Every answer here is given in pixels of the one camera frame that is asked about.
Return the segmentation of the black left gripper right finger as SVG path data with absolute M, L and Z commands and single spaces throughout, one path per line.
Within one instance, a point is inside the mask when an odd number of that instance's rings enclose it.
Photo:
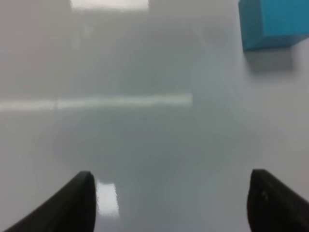
M 252 232 L 307 232 L 309 202 L 267 170 L 254 169 L 247 218 Z

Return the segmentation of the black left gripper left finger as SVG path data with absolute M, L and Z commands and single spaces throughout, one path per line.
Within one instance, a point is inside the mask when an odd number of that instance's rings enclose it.
M 81 171 L 50 199 L 7 232 L 92 232 L 96 221 L 96 183 Z

